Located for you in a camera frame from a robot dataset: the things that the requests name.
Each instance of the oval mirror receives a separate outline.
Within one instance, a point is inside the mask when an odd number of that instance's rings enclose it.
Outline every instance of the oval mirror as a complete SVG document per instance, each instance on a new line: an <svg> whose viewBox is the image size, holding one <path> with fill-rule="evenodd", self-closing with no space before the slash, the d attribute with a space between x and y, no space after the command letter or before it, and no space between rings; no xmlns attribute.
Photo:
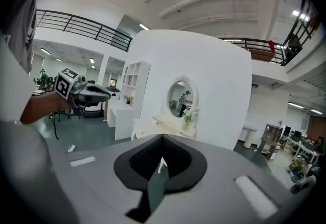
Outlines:
<svg viewBox="0 0 326 224"><path fill-rule="evenodd" d="M184 110L190 110L193 105L193 90L185 81L173 84L168 96L170 112L175 117L182 117Z"/></svg>

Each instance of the white mirror frame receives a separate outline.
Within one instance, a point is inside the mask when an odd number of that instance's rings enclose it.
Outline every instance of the white mirror frame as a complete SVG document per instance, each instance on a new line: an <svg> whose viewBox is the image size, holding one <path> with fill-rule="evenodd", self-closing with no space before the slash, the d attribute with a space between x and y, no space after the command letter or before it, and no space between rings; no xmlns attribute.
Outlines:
<svg viewBox="0 0 326 224"><path fill-rule="evenodd" d="M167 94L166 94L166 97L165 97L165 100L164 100L164 105L165 106L165 109L168 111L168 114L171 118L172 121L183 121L183 118L182 117L175 117L171 110L170 110L170 107L169 107L169 96L170 96L170 92L172 91L172 87L174 86L174 84L176 83L179 83L179 82L186 82L190 85L190 87L192 88L192 95L193 95L193 104L192 104L192 107L190 108L189 111L193 111L196 107L197 107L197 104L198 104L198 92L197 92L197 88L196 88L196 85L193 81L191 81L189 79L189 77L187 77L186 75L181 75L180 77L177 77L173 83L169 86L168 88L168 91L167 91Z"/></svg>

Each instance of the black railing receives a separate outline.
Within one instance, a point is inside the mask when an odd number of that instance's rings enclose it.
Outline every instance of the black railing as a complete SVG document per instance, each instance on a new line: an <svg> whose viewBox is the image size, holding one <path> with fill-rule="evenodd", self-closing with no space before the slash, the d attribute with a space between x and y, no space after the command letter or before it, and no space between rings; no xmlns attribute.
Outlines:
<svg viewBox="0 0 326 224"><path fill-rule="evenodd" d="M273 42L270 46L269 41L250 38L221 38L225 41L238 45L251 52L251 58L265 62L273 62L284 66L283 45Z"/></svg>
<svg viewBox="0 0 326 224"><path fill-rule="evenodd" d="M79 34L128 52L132 38L93 20L59 11L37 10L37 27Z"/></svg>
<svg viewBox="0 0 326 224"><path fill-rule="evenodd" d="M283 43L285 64L288 64L302 50L302 46L308 39L312 39L312 33L320 25L318 13L312 9L314 8L310 0L302 0L294 25Z"/></svg>

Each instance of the cable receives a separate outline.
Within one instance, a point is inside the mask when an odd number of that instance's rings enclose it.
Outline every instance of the cable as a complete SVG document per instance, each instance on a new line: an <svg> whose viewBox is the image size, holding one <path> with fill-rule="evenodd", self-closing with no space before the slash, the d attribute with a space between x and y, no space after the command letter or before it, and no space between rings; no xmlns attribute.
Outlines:
<svg viewBox="0 0 326 224"><path fill-rule="evenodd" d="M56 120L55 119L56 119L56 111L54 111L52 113L52 122L53 122L53 126L55 128L55 136L56 136L57 140L59 140L59 138L57 137L57 129L56 129Z"/></svg>

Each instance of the green floor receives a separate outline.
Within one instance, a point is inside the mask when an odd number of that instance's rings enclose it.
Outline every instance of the green floor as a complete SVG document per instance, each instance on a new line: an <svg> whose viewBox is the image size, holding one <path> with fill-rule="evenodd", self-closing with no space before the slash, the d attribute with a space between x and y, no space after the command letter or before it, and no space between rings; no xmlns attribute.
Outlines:
<svg viewBox="0 0 326 224"><path fill-rule="evenodd" d="M94 150L104 146L129 141L130 138L115 140L115 127L109 127L103 117L86 118L84 116L56 115L56 129L59 142L68 150L70 145L76 146L76 151ZM44 117L33 126L44 138L56 138L52 119Z"/></svg>
<svg viewBox="0 0 326 224"><path fill-rule="evenodd" d="M271 174L271 170L267 164L266 159L263 157L261 153L255 152L254 148L246 148L243 144L236 144L234 149L235 152L241 154L243 157L253 162L258 167L262 168L267 173Z"/></svg>

